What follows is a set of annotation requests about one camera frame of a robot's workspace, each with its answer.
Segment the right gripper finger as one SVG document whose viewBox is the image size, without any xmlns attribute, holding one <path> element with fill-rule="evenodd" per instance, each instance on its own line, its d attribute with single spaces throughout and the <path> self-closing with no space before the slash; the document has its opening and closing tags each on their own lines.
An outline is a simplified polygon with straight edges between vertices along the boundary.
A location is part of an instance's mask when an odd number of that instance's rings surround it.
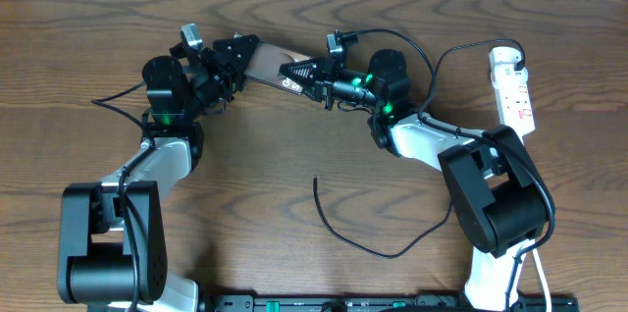
<svg viewBox="0 0 628 312">
<path fill-rule="evenodd" d="M 294 93 L 298 95 L 304 95 L 312 101 L 315 101 L 315 102 L 319 101 L 319 97 L 316 95 L 316 92 L 313 86 L 302 86 L 292 81 L 290 83 L 290 86 L 288 87 L 288 90 L 293 91 Z"/>
<path fill-rule="evenodd" d="M 321 77 L 323 66 L 324 59 L 315 58 L 301 62 L 282 64 L 279 72 L 301 87 L 311 87 Z"/>
</svg>

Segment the Galaxy smartphone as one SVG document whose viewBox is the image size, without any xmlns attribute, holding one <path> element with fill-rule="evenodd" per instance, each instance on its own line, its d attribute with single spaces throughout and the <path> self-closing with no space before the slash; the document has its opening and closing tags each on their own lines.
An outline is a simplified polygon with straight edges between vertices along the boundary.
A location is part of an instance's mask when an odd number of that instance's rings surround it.
<svg viewBox="0 0 628 312">
<path fill-rule="evenodd" d="M 302 93 L 302 87 L 282 75 L 280 73 L 280 66 L 283 64 L 303 62 L 309 59 L 311 59 L 311 56 L 294 52 L 265 41 L 260 41 L 244 74 L 248 79 L 300 95 Z"/>
</svg>

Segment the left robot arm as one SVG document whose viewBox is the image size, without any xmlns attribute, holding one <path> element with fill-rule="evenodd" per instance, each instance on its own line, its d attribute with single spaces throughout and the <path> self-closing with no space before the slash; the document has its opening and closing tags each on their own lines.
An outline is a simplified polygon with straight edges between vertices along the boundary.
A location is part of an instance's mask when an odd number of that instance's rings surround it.
<svg viewBox="0 0 628 312">
<path fill-rule="evenodd" d="M 193 25 L 142 69 L 148 109 L 135 124 L 139 150 L 97 182 L 62 194 L 57 290 L 91 311 L 208 311 L 199 284 L 168 268 L 161 203 L 197 166 L 198 119 L 220 114 L 243 89 L 260 39 L 237 35 L 204 46 Z"/>
</svg>

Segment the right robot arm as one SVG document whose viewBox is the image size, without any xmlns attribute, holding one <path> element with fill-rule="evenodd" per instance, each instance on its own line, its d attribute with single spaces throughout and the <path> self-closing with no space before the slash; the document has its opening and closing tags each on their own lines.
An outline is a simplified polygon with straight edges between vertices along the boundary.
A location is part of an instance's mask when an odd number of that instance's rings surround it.
<svg viewBox="0 0 628 312">
<path fill-rule="evenodd" d="M 440 171 L 458 223 L 474 247 L 464 295 L 476 310 L 509 311 L 523 260 L 551 237 L 555 207 L 521 138 L 507 125 L 466 130 L 417 110 L 403 54 L 376 52 L 367 72 L 332 58 L 283 64 L 282 75 L 327 108 L 365 108 L 377 145 Z"/>
</svg>

